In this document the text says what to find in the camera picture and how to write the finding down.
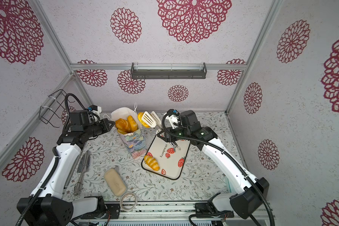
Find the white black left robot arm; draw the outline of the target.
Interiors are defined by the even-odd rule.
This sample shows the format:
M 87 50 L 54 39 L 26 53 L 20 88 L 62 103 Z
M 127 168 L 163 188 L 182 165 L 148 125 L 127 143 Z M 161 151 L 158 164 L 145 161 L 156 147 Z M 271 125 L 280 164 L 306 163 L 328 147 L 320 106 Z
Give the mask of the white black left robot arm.
M 57 145 L 52 149 L 54 156 L 30 196 L 19 200 L 17 226 L 23 222 L 29 226 L 66 226 L 86 214 L 97 217 L 105 215 L 106 206 L 102 196 L 85 197 L 73 202 L 63 200 L 66 180 L 86 142 L 110 132 L 115 125 L 107 118 L 100 118 L 95 112 L 99 110 L 96 105 L 71 112 L 68 104 L 70 97 L 81 103 L 74 94 L 65 95 L 68 117 Z

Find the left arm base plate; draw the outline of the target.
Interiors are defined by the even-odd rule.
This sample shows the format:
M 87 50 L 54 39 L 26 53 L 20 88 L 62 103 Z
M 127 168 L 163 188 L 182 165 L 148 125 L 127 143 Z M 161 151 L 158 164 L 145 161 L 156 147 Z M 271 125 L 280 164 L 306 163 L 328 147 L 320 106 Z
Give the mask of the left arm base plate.
M 121 207 L 118 202 L 105 203 L 105 207 L 95 212 L 84 214 L 80 219 L 118 219 Z

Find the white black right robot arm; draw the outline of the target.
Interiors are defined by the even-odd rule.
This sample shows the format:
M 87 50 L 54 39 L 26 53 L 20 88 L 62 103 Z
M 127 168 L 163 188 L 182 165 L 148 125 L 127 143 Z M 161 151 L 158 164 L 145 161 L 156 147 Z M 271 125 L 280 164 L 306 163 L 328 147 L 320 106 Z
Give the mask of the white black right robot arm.
M 269 224 L 276 224 L 266 200 L 269 182 L 265 178 L 257 178 L 243 167 L 225 148 L 218 135 L 210 127 L 201 125 L 194 111 L 180 113 L 170 109 L 162 119 L 155 112 L 143 112 L 137 118 L 142 125 L 157 129 L 157 137 L 174 147 L 179 140 L 189 141 L 210 157 L 233 185 L 233 194 L 217 193 L 206 204 L 202 203 L 195 214 L 189 215 L 192 226 L 195 225 L 193 218 L 227 218 L 233 214 L 242 219 L 250 218 L 258 226 L 260 223 L 253 213 L 260 206 L 265 207 Z

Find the croissant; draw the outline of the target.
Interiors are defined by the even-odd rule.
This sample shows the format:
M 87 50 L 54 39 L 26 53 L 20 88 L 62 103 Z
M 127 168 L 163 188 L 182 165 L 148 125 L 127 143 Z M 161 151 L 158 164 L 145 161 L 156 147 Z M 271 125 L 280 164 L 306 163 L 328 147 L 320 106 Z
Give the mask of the croissant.
M 146 123 L 146 121 L 143 120 L 143 115 L 144 112 L 140 112 L 137 114 L 138 120 L 141 122 L 141 124 L 146 127 L 146 128 L 150 128 L 150 126 Z
M 152 170 L 158 171 L 160 169 L 160 166 L 154 157 L 145 155 L 144 161 Z
M 126 131 L 123 131 L 123 130 L 121 130 L 121 129 L 117 129 L 117 132 L 120 133 L 120 134 L 123 134 L 123 135 L 126 135 L 126 134 L 127 134 Z
M 138 130 L 138 124 L 131 115 L 128 116 L 127 121 L 129 123 L 130 133 Z

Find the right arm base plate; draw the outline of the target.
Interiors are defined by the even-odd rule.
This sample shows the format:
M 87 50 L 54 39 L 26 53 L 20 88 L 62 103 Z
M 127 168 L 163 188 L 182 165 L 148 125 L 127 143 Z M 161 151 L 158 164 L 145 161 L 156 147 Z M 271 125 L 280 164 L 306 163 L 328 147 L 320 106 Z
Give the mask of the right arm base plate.
M 214 205 L 208 202 L 195 203 L 195 215 L 198 218 L 233 218 L 233 211 L 218 211 Z

